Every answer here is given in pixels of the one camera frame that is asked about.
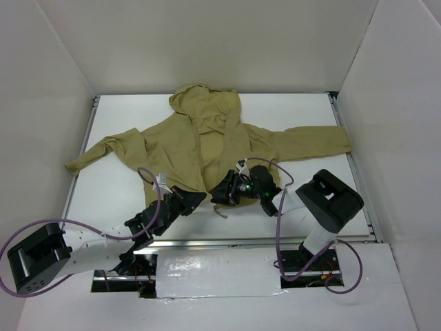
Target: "hoodie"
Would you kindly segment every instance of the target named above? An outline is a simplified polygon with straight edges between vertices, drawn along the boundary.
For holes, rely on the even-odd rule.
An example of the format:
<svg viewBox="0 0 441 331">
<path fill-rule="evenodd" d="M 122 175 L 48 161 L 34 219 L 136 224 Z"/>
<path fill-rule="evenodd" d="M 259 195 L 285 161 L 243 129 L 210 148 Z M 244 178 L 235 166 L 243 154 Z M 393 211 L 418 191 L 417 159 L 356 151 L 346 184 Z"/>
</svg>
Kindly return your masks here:
<svg viewBox="0 0 441 331">
<path fill-rule="evenodd" d="M 167 174 L 167 185 L 190 192 L 208 192 L 234 169 L 238 160 L 264 157 L 275 162 L 326 157 L 351 151 L 343 128 L 306 126 L 272 132 L 240 122 L 240 99 L 235 90 L 185 86 L 169 98 L 174 114 L 139 132 L 136 128 L 104 137 L 65 166 L 74 176 L 81 169 L 115 152 L 129 168 L 146 167 L 155 175 Z M 276 185 L 277 168 L 249 161 L 252 168 L 269 168 Z M 157 199 L 144 183 L 145 202 Z M 253 201 L 241 199 L 240 205 Z"/>
</svg>

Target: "white table surface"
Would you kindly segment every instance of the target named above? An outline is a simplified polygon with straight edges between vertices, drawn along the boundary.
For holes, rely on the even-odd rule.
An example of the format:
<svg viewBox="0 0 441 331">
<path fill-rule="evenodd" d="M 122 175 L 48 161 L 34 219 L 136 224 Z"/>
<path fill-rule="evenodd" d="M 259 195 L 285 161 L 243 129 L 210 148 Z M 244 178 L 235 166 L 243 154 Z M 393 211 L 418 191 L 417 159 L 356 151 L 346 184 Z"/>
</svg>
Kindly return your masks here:
<svg viewBox="0 0 441 331">
<path fill-rule="evenodd" d="M 102 96 L 96 111 L 86 149 L 104 136 L 137 128 L 144 130 L 173 113 L 169 95 Z M 296 126 L 333 126 L 336 124 L 327 94 L 241 94 L 242 122 L 269 130 L 281 131 Z M 297 185 L 309 181 L 326 168 L 356 189 L 346 155 L 283 162 Z M 287 177 L 281 174 L 282 182 Z M 68 218 L 106 229 L 121 225 L 145 208 L 143 184 L 137 173 L 118 160 L 114 153 L 103 157 L 80 172 L 76 181 Z M 221 210 L 221 218 L 213 205 L 202 203 L 188 217 L 180 217 L 158 240 L 186 241 L 210 239 L 270 239 L 275 237 L 276 218 L 269 218 L 259 203 Z M 303 238 L 316 224 L 306 208 L 283 217 L 282 236 Z M 368 236 L 365 216 L 359 212 L 341 231 L 341 236 Z"/>
<path fill-rule="evenodd" d="M 84 272 L 26 299 L 17 330 L 416 331 L 389 245 L 361 243 L 354 248 L 363 261 L 363 278 L 346 295 L 324 288 L 290 288 L 265 297 L 138 299 L 133 292 L 90 293 L 93 272 Z M 343 245 L 337 246 L 337 254 L 344 282 L 351 286 L 358 276 L 357 260 Z M 239 264 L 236 268 L 249 271 Z M 201 277 L 196 274 L 194 283 Z M 234 282 L 231 278 L 212 286 Z"/>
</svg>

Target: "white enclosure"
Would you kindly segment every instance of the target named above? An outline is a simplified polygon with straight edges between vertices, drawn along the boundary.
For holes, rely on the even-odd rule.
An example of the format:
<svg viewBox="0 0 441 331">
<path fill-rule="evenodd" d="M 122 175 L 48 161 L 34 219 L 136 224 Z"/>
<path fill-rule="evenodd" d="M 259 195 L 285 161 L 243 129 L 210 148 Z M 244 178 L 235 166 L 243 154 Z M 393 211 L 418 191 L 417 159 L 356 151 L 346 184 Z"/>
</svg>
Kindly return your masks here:
<svg viewBox="0 0 441 331">
<path fill-rule="evenodd" d="M 165 118 L 171 112 L 166 94 L 187 83 L 237 89 L 243 121 L 273 130 L 341 121 L 352 158 L 288 166 L 305 179 L 316 168 L 334 167 L 363 195 L 370 215 L 360 213 L 342 233 L 365 263 L 361 286 L 347 296 L 305 288 L 269 297 L 147 300 L 133 293 L 92 294 L 92 274 L 86 272 L 37 298 L 0 292 L 0 331 L 268 330 L 275 325 L 439 330 L 440 22 L 436 0 L 1 1 L 0 244 L 31 221 L 61 216 L 67 197 L 70 217 L 100 222 L 102 199 L 84 183 L 88 178 L 102 183 L 104 168 L 121 174 L 107 189 L 115 192 L 112 185 L 121 185 L 125 203 L 120 209 L 113 201 L 103 217 L 123 221 L 138 212 L 143 197 L 129 190 L 142 190 L 141 183 L 114 155 L 86 168 L 74 190 L 63 164 L 108 133 Z M 330 100 L 328 91 L 339 94 Z M 144 95 L 127 103 L 122 94 Z M 96 95 L 102 97 L 92 109 Z M 140 113 L 154 102 L 162 112 L 142 122 Z M 88 126 L 91 111 L 96 116 Z M 90 134 L 81 146 L 85 132 Z M 208 220 L 209 226 L 186 231 L 177 225 L 164 240 L 237 240 L 246 234 L 269 245 L 274 224 L 266 228 L 263 218 L 251 231 L 249 224 L 238 234 L 231 231 L 234 222 L 254 219 L 254 207 L 243 217 L 231 212 L 230 225 L 222 228 L 210 219 L 211 210 L 201 210 L 203 216 L 193 220 L 199 227 Z M 373 242 L 371 219 L 384 243 Z M 305 237 L 314 222 L 306 220 L 303 230 L 284 225 L 287 242 Z M 240 249 L 235 254 L 240 256 Z M 354 257 L 340 246 L 338 256 L 345 283 L 353 283 Z M 233 268 L 232 274 L 240 274 Z M 12 287 L 7 261 L 0 271 Z M 201 274 L 186 290 L 197 281 L 206 279 Z M 240 289 L 246 292 L 245 285 Z"/>
</svg>

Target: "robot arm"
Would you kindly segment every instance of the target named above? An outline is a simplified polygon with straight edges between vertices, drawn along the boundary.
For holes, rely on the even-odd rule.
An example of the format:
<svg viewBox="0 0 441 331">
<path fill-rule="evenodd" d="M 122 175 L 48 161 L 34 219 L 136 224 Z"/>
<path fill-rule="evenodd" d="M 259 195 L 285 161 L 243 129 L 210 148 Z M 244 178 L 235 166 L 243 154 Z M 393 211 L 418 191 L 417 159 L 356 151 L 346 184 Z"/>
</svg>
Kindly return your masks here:
<svg viewBox="0 0 441 331">
<path fill-rule="evenodd" d="M 191 214 L 206 196 L 173 186 L 164 194 L 154 224 L 132 240 L 110 240 L 106 235 L 130 237 L 140 232 L 152 220 L 158 201 L 124 225 L 103 229 L 102 235 L 90 230 L 62 230 L 58 223 L 44 225 L 8 250 L 17 293 L 30 294 L 56 277 L 86 270 L 126 274 L 136 263 L 135 250 L 153 243 L 154 235 L 161 236 L 179 216 Z"/>
<path fill-rule="evenodd" d="M 268 216 L 279 212 L 305 206 L 314 215 L 318 224 L 300 245 L 302 260 L 306 263 L 323 247 L 331 243 L 343 227 L 363 208 L 361 196 L 328 170 L 317 172 L 313 179 L 297 190 L 288 187 L 285 193 L 283 209 L 278 210 L 283 194 L 276 187 L 271 174 L 265 166 L 258 165 L 247 172 L 246 160 L 238 162 L 238 171 L 230 170 L 223 181 L 210 193 L 214 203 L 237 205 L 241 197 L 260 199 L 260 204 Z"/>
</svg>

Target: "hood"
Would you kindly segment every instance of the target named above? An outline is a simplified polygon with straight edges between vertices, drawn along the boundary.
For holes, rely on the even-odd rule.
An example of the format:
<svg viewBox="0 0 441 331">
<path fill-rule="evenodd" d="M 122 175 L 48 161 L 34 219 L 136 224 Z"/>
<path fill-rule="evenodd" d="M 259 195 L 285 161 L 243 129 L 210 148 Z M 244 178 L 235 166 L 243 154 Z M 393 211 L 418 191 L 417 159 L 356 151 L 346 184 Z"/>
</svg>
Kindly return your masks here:
<svg viewBox="0 0 441 331">
<path fill-rule="evenodd" d="M 169 103 L 175 112 L 193 119 L 216 115 L 240 116 L 240 99 L 235 90 L 188 85 L 177 90 L 169 98 Z"/>
</svg>

